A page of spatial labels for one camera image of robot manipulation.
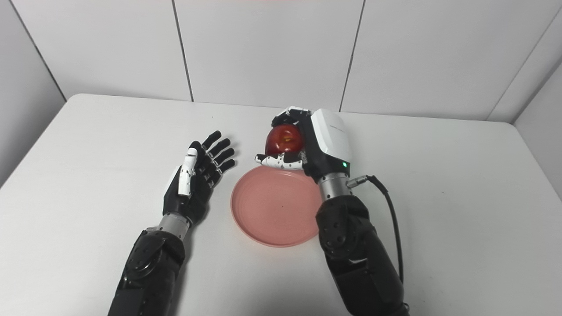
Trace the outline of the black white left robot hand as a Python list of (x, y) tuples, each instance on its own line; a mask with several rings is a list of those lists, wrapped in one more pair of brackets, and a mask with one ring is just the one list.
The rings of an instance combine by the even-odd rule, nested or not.
[(177, 214), (191, 226), (199, 224), (214, 187), (235, 166), (234, 154), (231, 140), (219, 130), (203, 142), (193, 141), (163, 196), (163, 215)]

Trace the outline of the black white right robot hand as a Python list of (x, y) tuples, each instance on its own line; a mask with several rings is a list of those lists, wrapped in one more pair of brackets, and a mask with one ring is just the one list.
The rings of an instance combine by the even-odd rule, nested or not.
[(255, 162), (277, 169), (302, 170), (315, 182), (329, 174), (350, 175), (351, 149), (338, 114), (291, 106), (275, 116), (265, 152)]

